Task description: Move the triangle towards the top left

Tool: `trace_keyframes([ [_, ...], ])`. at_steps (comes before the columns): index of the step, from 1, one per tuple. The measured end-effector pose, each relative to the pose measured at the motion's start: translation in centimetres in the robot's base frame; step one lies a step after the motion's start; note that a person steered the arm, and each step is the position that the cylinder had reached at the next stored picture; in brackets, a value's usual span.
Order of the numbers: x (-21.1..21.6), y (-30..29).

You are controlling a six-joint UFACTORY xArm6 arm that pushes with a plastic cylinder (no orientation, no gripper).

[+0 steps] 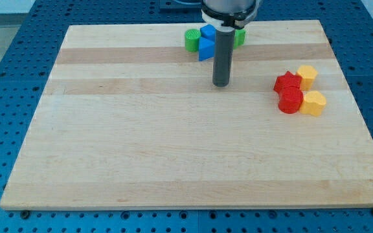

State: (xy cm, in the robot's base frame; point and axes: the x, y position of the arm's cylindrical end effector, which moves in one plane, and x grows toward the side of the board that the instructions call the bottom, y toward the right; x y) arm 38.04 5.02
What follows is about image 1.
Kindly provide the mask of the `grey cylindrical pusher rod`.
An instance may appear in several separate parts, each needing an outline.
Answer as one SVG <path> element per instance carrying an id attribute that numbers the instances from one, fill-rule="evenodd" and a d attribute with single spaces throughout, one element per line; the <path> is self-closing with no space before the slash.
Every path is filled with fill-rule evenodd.
<path id="1" fill-rule="evenodd" d="M 212 83 L 217 87 L 225 87 L 229 84 L 234 37 L 234 29 L 228 32 L 216 30 Z"/>

